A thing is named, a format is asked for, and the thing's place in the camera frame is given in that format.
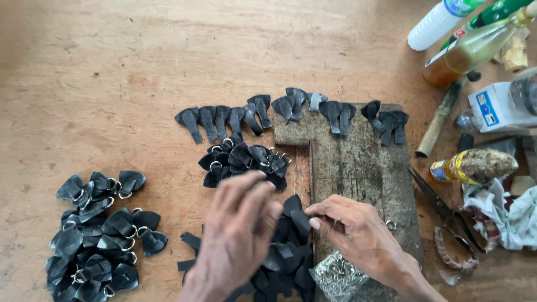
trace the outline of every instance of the white cloth rag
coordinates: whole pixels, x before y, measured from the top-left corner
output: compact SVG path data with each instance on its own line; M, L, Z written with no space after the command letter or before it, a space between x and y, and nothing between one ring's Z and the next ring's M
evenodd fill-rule
M496 178L489 185L488 189L482 189L474 197L469 197L468 195L480 186L463 184L465 206L478 208L496 223L500 232L500 244L504 248L520 250L527 246L531 250L537 250L537 186L515 199L509 211L506 211L505 197L510 194L504 191L501 182ZM477 221L474 229L487 239L487 230L483 223Z

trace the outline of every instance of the person's left hand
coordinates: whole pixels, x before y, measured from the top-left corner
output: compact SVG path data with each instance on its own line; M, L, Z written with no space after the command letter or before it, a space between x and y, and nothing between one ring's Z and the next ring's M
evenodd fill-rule
M265 177L250 171L219 184L179 300L222 301L261 266L283 210Z

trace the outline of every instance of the white plastic bottle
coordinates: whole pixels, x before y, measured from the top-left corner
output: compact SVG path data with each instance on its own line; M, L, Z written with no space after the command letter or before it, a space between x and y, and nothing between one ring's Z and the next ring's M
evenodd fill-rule
M415 51L426 50L485 1L442 0L408 34L408 45Z

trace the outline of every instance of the amber liquid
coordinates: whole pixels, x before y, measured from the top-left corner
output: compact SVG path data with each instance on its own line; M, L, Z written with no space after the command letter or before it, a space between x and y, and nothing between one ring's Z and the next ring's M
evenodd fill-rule
M462 48L454 47L423 69L423 79L427 84L442 88L455 82L462 75L451 69L446 61L449 61L449 65L457 70L466 70L471 67L471 58L467 52Z

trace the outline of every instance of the green bottle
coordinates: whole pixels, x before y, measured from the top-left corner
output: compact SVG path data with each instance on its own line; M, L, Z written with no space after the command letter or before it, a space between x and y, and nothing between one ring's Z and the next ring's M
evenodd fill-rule
M505 19L509 17L510 14L517 11L517 9L521 8L522 6L529 5L531 2L532 0L499 0L492 3L479 15L465 23L461 29L454 32L453 35L447 39L444 44L442 44L440 50L448 47L451 43L462 37L467 32Z

